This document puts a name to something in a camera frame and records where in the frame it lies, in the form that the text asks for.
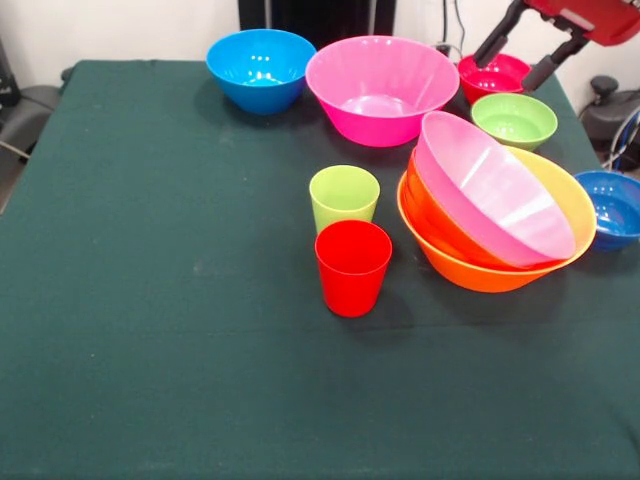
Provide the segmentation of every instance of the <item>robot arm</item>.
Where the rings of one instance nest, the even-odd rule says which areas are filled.
[[[537,10],[571,38],[551,55],[545,56],[523,80],[525,91],[533,91],[571,55],[593,40],[600,45],[618,45],[640,31],[640,0],[514,0],[507,12],[480,45],[473,58],[485,67],[505,46],[508,35],[518,24],[522,12]]]

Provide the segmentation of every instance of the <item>bowl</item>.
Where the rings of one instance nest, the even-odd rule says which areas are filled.
[[[527,95],[493,93],[471,108],[479,128],[503,145],[534,150],[558,128],[558,118],[546,104]]]
[[[415,149],[409,159],[403,195],[407,217],[420,236],[430,244],[458,260],[489,268],[513,269],[512,265],[478,245],[440,207],[418,175]]]
[[[523,92],[522,80],[530,71],[530,65],[504,53],[496,55],[484,68],[478,68],[473,55],[458,62],[462,91],[471,104],[490,93]]]
[[[618,250],[640,238],[640,182],[617,172],[591,171],[576,175],[595,205],[593,248]]]
[[[422,116],[447,103],[460,79],[434,48],[372,35],[322,48],[307,65],[307,84],[344,137],[390,147],[416,138]]]
[[[243,30],[213,44],[207,67],[238,107],[270,115],[286,110],[300,95],[305,68],[315,52],[311,43],[295,33]]]
[[[463,288],[485,293],[516,290],[554,270],[577,260],[591,245],[596,233],[593,204],[580,184],[553,162],[526,150],[513,149],[513,153],[549,190],[567,217],[576,239],[576,251],[571,258],[560,263],[533,270],[504,271],[473,265],[459,260],[436,248],[422,238],[406,214],[402,192],[406,174],[402,176],[396,192],[396,201],[402,220],[416,238],[431,265],[446,279]]]
[[[504,263],[529,268],[574,254],[569,222],[544,185],[473,124],[449,113],[426,114],[416,168],[438,205]],[[456,246],[457,238],[448,240]]]

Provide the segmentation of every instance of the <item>green cup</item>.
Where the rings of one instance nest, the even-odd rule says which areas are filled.
[[[316,173],[309,182],[316,232],[340,220],[370,222],[380,196],[380,184],[368,171],[334,165]]]
[[[558,119],[540,100],[517,93],[495,93],[471,107],[476,126],[503,145],[534,150],[558,128]]]

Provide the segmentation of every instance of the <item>white wall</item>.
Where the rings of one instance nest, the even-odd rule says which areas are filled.
[[[449,6],[449,42],[458,43],[460,30]],[[459,0],[460,14],[467,30],[464,51],[471,54],[480,46],[504,15],[510,0]],[[433,44],[442,40],[441,0],[397,0],[394,34]],[[551,53],[568,35],[543,22],[535,12],[525,13],[509,36],[503,50],[530,63]],[[615,47],[587,45],[558,70],[558,77],[576,110],[591,99],[589,80],[608,74],[620,81],[621,88],[640,88],[640,35]]]
[[[236,0],[0,1],[0,36],[20,87],[57,85],[83,58],[203,60],[238,28]]]
[[[469,54],[502,18],[510,0],[459,3],[467,29],[464,53]],[[441,0],[397,0],[395,34],[431,44],[439,41],[441,8]],[[457,42],[452,7],[449,13],[449,40]],[[82,58],[202,60],[217,38],[238,28],[236,0],[0,2],[0,35],[22,87],[59,84],[60,72]],[[563,33],[528,12],[505,52],[536,62],[564,39]],[[590,99],[589,79],[599,73],[615,76],[622,88],[640,87],[639,54],[637,36],[617,47],[589,45],[565,62],[558,75],[574,107]]]

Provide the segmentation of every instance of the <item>green bowl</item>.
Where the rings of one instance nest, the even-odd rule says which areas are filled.
[[[534,150],[558,128],[558,118],[540,100],[517,93],[495,93],[482,97],[471,108],[479,128],[503,145]]]

